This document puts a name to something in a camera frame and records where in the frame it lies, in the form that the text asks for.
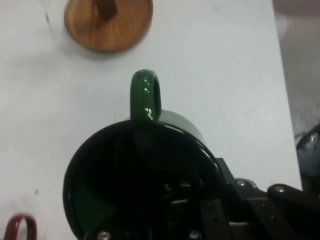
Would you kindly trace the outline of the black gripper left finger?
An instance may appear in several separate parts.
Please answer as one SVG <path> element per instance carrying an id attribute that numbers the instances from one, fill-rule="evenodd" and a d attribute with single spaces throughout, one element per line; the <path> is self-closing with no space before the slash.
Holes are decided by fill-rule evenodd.
<path id="1" fill-rule="evenodd" d="M 229 240 L 231 231 L 221 200 L 220 188 L 211 184 L 179 186 L 184 203 L 179 211 L 180 240 Z"/>

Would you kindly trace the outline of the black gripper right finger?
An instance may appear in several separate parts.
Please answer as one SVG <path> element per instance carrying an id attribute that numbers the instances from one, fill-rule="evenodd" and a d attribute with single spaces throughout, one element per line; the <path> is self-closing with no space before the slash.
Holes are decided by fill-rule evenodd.
<path id="1" fill-rule="evenodd" d="M 235 178 L 223 158 L 216 165 L 222 178 L 222 203 L 235 239 L 318 240 L 320 200 L 285 184 L 267 191 Z"/>

